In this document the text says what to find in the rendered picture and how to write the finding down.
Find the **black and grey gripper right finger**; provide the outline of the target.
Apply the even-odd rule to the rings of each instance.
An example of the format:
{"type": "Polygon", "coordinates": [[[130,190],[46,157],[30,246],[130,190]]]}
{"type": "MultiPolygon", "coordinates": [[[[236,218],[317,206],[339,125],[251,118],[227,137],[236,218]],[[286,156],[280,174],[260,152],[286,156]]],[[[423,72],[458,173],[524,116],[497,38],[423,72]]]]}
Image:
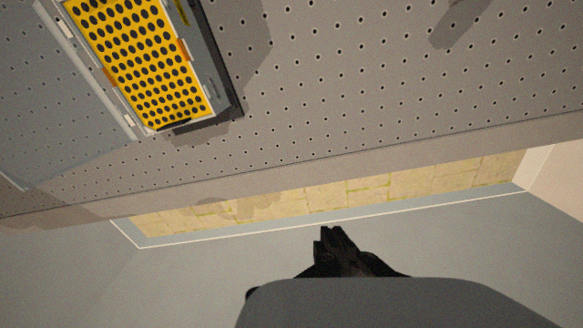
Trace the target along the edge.
{"type": "Polygon", "coordinates": [[[331,231],[342,248],[342,278],[412,277],[396,272],[375,254],[360,251],[341,226],[333,226],[331,231]]]}

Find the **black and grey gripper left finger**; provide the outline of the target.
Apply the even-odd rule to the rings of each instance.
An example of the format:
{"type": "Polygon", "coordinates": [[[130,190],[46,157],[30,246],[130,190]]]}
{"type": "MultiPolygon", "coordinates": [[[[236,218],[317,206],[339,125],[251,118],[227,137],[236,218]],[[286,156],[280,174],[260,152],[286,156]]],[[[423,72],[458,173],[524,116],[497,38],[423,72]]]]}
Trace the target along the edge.
{"type": "MultiPolygon", "coordinates": [[[[313,260],[313,266],[294,278],[342,278],[342,248],[327,226],[321,226],[321,240],[313,241],[313,260]]],[[[258,287],[246,292],[245,302],[258,287]]]]}

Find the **grey flat base plate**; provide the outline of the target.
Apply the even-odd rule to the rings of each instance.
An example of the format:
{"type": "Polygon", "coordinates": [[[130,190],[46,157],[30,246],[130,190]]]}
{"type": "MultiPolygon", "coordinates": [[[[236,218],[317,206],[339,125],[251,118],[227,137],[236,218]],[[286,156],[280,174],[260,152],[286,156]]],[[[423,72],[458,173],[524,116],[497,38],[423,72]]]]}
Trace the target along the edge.
{"type": "Polygon", "coordinates": [[[583,0],[200,2],[245,116],[0,174],[0,220],[583,111],[583,0]]]}

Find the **yellow plate with rows of dark holes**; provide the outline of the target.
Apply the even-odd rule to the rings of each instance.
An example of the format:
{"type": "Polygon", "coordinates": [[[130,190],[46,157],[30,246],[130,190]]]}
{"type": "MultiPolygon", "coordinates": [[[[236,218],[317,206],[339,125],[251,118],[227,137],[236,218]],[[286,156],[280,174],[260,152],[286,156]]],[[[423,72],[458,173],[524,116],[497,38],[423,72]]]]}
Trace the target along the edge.
{"type": "Polygon", "coordinates": [[[145,126],[159,132],[212,113],[159,0],[63,5],[145,126]]]}

